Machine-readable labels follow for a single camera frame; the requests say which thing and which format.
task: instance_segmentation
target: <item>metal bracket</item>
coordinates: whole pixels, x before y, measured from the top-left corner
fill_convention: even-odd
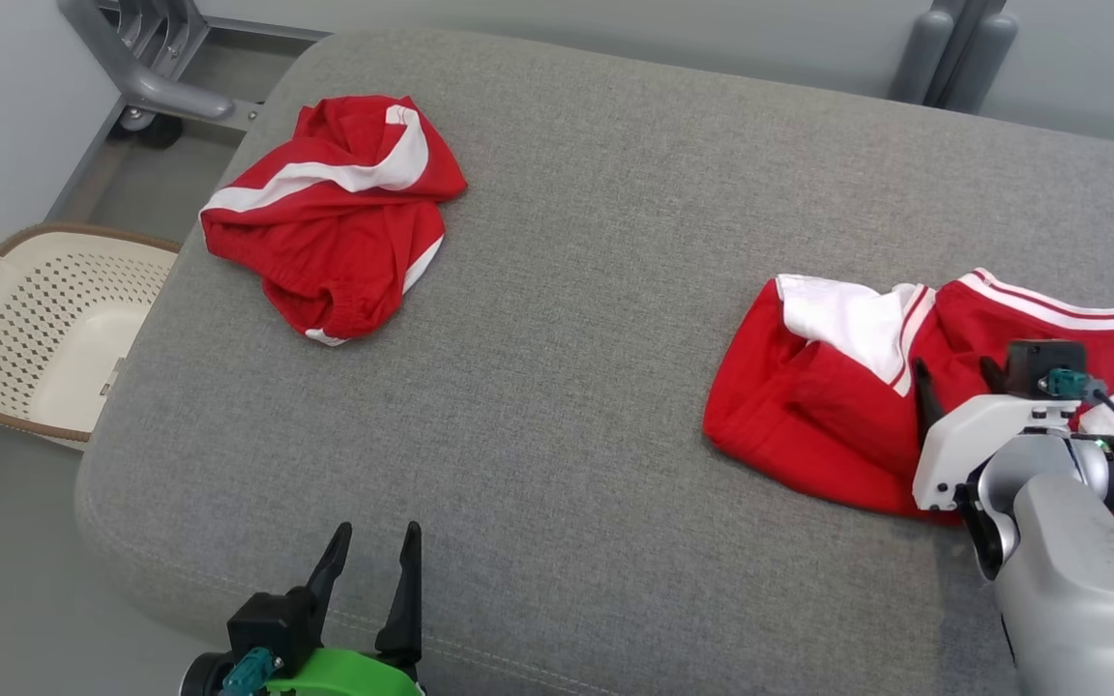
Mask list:
[[[58,9],[88,46],[128,102],[120,121],[140,130],[154,114],[172,114],[246,130],[256,105],[208,89],[176,82],[208,26],[192,0],[120,0],[118,30],[102,17],[96,0],[57,0]],[[166,36],[152,66],[143,62],[163,18]]]

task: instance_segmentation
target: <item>gray floor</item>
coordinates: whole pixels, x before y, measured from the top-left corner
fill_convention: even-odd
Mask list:
[[[304,46],[213,35],[185,82],[264,100]],[[236,145],[190,122],[168,150],[107,143],[66,217],[182,242]],[[152,621],[98,575],[71,514],[78,467],[78,452],[0,428],[0,695],[176,693],[192,657],[215,647]]]

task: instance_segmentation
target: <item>basket rim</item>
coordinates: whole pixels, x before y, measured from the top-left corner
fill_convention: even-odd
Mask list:
[[[14,247],[30,241],[30,238],[40,237],[43,234],[67,232],[71,234],[87,234],[89,237],[106,237],[106,238],[118,238],[120,242],[131,242],[136,244],[143,244],[145,246],[155,247],[155,249],[160,249],[164,252],[173,252],[177,254],[179,251],[179,244],[176,242],[168,241],[168,238],[155,238],[147,237],[145,234],[137,234],[134,232],[124,232],[120,229],[109,228],[109,226],[100,226],[94,224],[37,224],[30,226],[30,228],[25,228],[8,237],[6,242],[0,244],[0,256],[6,256],[8,252],[14,249]],[[88,442],[91,432],[82,430],[70,430],[66,428],[55,428],[52,424],[38,423],[33,421],[28,421],[26,419],[19,419],[17,415],[0,414],[0,424],[4,424],[8,428],[14,428],[17,430],[22,430],[25,432],[31,432],[35,435],[52,437],[57,440],[70,440],[75,442]]]

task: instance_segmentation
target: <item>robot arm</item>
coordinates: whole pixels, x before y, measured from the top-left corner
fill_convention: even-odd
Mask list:
[[[1114,437],[1069,431],[1081,400],[1039,382],[1064,369],[1026,364],[1034,345],[1009,352],[1009,393],[931,424],[913,497],[962,516],[1023,693],[1114,695]]]

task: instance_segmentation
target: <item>red garment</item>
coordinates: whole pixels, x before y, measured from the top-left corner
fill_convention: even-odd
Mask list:
[[[444,235],[438,202],[467,180],[410,97],[341,97],[201,210],[208,251],[261,274],[296,331],[336,345],[402,304]]]
[[[950,411],[987,393],[981,355],[1003,365],[1009,342],[1048,339],[1086,344],[1088,373],[1114,392],[1114,310],[1074,307],[981,268],[938,291],[906,285],[882,296],[782,276],[734,335],[703,430],[717,449],[797,492],[948,521],[913,501],[912,361],[922,357]]]

